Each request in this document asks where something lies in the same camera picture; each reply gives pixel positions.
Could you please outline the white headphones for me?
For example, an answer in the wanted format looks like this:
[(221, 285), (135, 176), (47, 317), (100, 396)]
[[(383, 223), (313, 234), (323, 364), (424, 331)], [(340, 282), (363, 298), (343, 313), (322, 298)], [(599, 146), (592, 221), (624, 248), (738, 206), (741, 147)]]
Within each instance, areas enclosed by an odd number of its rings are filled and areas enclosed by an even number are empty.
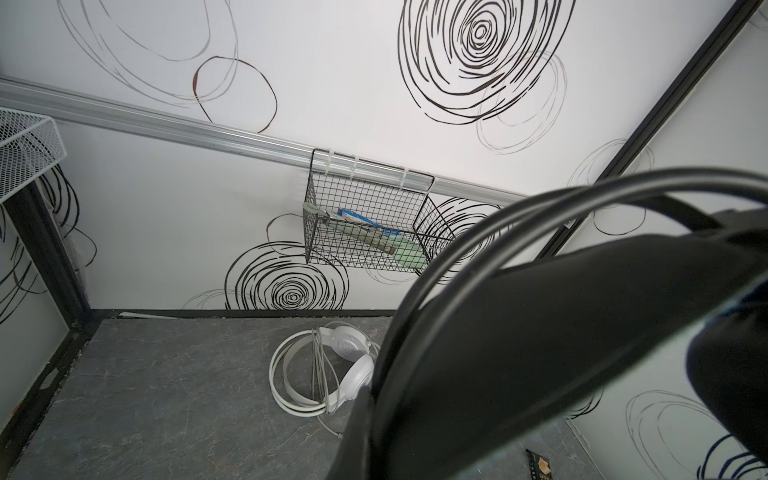
[[(288, 378), (290, 364), (307, 348), (310, 352), (310, 394), (300, 393)], [(268, 367), (272, 399), (285, 413), (315, 419), (332, 436), (343, 434), (331, 428), (326, 416), (354, 401), (370, 385), (380, 345), (358, 327), (339, 320), (294, 333), (273, 352)]]

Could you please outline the black blue headphones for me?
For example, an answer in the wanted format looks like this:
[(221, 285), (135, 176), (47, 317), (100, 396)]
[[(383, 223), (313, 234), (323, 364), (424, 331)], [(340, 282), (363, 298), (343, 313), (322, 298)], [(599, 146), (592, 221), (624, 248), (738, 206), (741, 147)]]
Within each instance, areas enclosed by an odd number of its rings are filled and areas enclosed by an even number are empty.
[[(519, 252), (612, 204), (642, 235), (520, 266)], [(371, 479), (443, 479), (618, 378), (674, 334), (703, 403), (767, 458), (767, 179), (675, 168), (540, 194), (452, 242), (400, 303), (370, 387)]]

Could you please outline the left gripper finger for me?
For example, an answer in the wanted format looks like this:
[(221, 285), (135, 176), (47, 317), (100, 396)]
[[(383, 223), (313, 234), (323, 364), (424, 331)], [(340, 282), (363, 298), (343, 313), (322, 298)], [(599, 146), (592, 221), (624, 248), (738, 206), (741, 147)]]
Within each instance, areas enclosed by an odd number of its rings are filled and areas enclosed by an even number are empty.
[(371, 479), (371, 429), (374, 398), (369, 387), (363, 387), (354, 401), (335, 459), (327, 480)]

